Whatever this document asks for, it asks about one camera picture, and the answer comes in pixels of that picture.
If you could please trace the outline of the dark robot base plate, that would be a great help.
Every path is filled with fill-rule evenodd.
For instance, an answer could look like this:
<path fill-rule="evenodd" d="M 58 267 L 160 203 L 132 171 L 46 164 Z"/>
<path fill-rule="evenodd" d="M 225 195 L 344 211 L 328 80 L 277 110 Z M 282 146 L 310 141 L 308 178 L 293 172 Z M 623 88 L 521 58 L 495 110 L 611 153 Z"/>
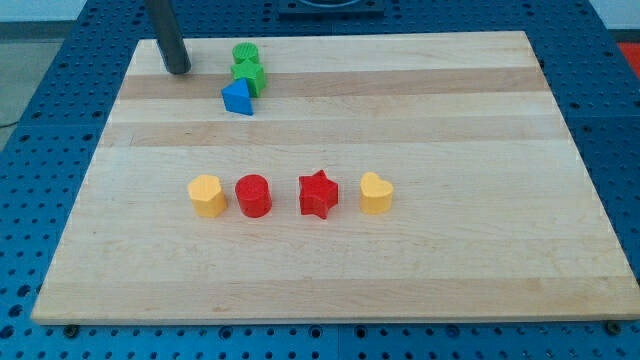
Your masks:
<path fill-rule="evenodd" d="M 383 15 L 384 0 L 277 0 L 277 13 L 284 19 L 324 16 Z"/>

